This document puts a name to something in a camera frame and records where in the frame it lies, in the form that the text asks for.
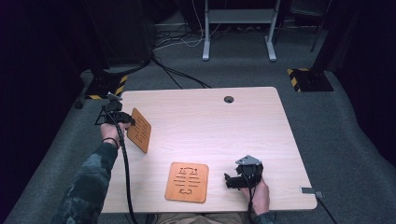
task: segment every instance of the hand-mounted tracking device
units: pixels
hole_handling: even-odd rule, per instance
[[[121,112],[122,100],[121,97],[109,92],[107,99],[110,101],[107,105],[102,105],[102,110],[95,122],[95,125],[101,125],[103,123],[115,124],[116,123],[131,123],[134,125],[134,119],[131,115]]]
[[[240,176],[230,177],[225,175],[227,188],[229,189],[241,189],[249,188],[253,189],[262,180],[262,162],[256,158],[247,155],[246,157],[235,162],[238,164],[236,172]]]

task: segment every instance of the person's right arm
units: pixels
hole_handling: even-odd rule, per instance
[[[241,189],[248,201],[250,201],[250,194],[248,189]],[[256,224],[274,224],[274,220],[269,215],[270,212],[270,190],[265,184],[264,179],[256,186],[256,189],[251,190],[253,196],[253,211],[256,214],[254,222]]]

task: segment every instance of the camouflage sleeve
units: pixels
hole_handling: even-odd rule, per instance
[[[103,143],[84,162],[51,223],[97,223],[107,194],[117,149]]]

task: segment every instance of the person's right hand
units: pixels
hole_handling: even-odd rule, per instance
[[[247,201],[250,202],[250,195],[248,193],[248,189],[241,189]],[[256,215],[260,215],[262,213],[267,213],[270,211],[270,190],[265,184],[264,179],[260,181],[260,183],[256,186],[256,190],[252,189],[251,193],[253,196],[253,210]]]

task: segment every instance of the light wood tabletop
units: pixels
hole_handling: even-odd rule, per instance
[[[300,192],[311,184],[275,88],[126,91],[121,97],[122,111],[132,114],[135,107],[151,124],[147,154],[125,137],[136,213],[247,211],[243,194],[227,189],[224,179],[224,173],[237,176],[235,162],[246,155],[262,161],[270,210],[317,206],[315,196]],[[204,203],[165,199],[173,162],[207,165]],[[128,212],[125,188],[119,150],[103,213]]]

